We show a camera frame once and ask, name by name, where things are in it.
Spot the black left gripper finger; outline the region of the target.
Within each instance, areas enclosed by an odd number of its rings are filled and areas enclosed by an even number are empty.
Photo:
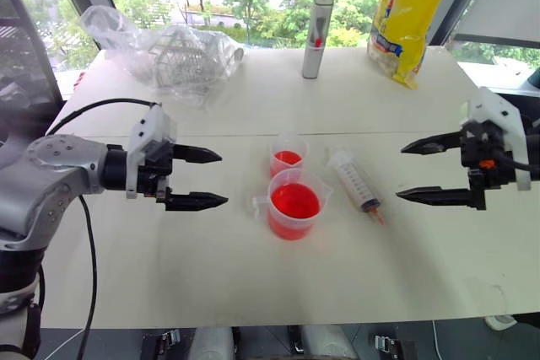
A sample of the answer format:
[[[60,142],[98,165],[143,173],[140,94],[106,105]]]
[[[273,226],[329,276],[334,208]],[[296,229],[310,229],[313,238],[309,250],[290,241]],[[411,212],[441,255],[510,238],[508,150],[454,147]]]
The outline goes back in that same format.
[[[180,144],[173,146],[173,158],[192,164],[208,164],[219,162],[223,159],[219,154],[210,149]]]
[[[229,199],[210,192],[195,192],[174,194],[171,188],[165,193],[164,205],[166,211],[199,212],[224,205]]]

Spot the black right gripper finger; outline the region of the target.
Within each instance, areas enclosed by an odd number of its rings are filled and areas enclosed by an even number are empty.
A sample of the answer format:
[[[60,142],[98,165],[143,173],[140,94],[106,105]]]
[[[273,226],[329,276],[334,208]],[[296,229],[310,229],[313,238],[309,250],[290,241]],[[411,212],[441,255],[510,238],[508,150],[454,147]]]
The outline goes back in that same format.
[[[467,174],[469,188],[443,189],[440,186],[422,186],[399,191],[396,196],[430,206],[470,207],[484,211],[486,202],[483,172],[479,169],[470,169]]]
[[[447,132],[409,143],[401,149],[401,153],[434,154],[443,153],[447,149],[459,148],[461,145],[460,132]]]

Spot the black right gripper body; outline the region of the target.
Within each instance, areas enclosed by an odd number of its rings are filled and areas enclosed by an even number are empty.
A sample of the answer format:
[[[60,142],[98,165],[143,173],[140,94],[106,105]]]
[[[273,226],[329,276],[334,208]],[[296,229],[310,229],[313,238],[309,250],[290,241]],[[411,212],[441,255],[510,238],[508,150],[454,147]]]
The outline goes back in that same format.
[[[461,161],[467,168],[472,190],[499,189],[516,181],[513,168],[505,164],[503,132],[491,121],[468,121],[461,130]]]

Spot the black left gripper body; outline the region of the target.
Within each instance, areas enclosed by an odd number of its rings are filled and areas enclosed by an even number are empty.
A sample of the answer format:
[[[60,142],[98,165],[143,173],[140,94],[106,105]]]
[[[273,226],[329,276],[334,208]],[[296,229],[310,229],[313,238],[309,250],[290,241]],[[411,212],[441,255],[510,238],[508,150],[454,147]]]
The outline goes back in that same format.
[[[137,193],[166,204],[171,194],[168,178],[172,173],[172,160],[171,142],[151,141],[143,149],[143,162],[138,166]]]

